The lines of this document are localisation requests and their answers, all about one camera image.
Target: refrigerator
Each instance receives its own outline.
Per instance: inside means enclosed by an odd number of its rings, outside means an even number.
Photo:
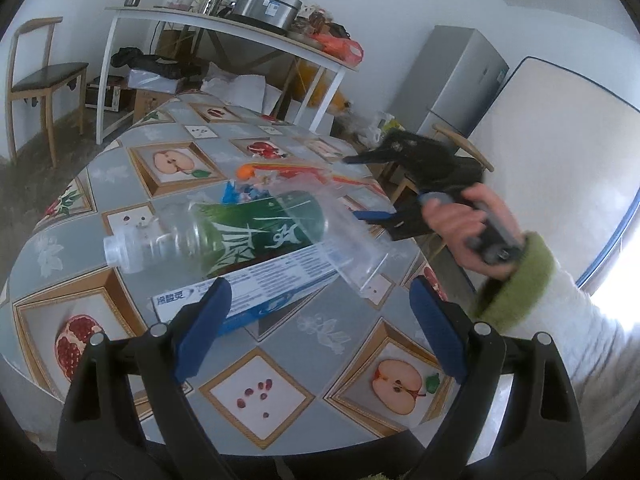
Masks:
[[[431,137],[431,125],[439,123],[468,137],[508,71],[479,31],[437,25],[388,112],[410,132]]]

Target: toothpaste box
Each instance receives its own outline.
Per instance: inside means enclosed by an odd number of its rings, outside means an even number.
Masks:
[[[220,334],[231,332],[328,285],[338,277],[315,245],[235,270],[223,276],[233,294]],[[161,322],[171,321],[186,304],[196,303],[216,278],[164,292],[152,298]]]

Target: hand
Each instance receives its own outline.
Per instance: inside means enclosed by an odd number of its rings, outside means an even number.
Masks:
[[[484,202],[497,219],[502,222],[519,243],[524,245],[524,235],[516,219],[506,204],[484,184],[474,184],[465,189],[462,196],[470,202]],[[441,204],[437,198],[429,200],[422,208],[422,217],[429,227],[440,235],[457,263],[465,269],[484,274],[502,282],[516,270],[517,263],[511,262],[490,266],[466,246],[466,240],[476,237],[486,227],[484,211],[475,210],[464,204]]]

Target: red plastic bag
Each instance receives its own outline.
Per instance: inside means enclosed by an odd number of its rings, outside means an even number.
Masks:
[[[322,43],[322,51],[337,57],[351,66],[358,65],[364,58],[364,50],[357,41],[347,38],[334,38],[330,34],[314,34],[314,40]]]

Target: chair backrest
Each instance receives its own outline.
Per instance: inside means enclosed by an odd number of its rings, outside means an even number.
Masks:
[[[29,20],[28,22],[23,23],[16,29],[11,42],[11,49],[9,50],[9,65],[6,74],[7,94],[11,92],[11,88],[14,85],[15,55],[18,50],[18,39],[20,38],[20,36],[29,32],[33,32],[34,30],[42,27],[49,27],[49,31],[47,33],[47,43],[44,47],[44,56],[42,57],[42,66],[47,66],[49,64],[49,57],[51,55],[53,29],[56,27],[56,24],[60,23],[61,21],[62,16],[58,16],[56,18],[35,18],[34,20]]]
[[[469,142],[468,139],[465,139],[465,137],[463,137],[462,135],[457,134],[456,132],[450,130],[446,126],[442,126],[441,124],[434,124],[432,128],[436,131],[436,134],[443,134],[444,136],[452,140],[452,142],[457,147],[467,152],[489,171],[494,171],[495,168],[493,167],[493,165],[488,160],[486,160],[486,157],[482,153],[480,153],[480,150],[478,150],[471,142]]]

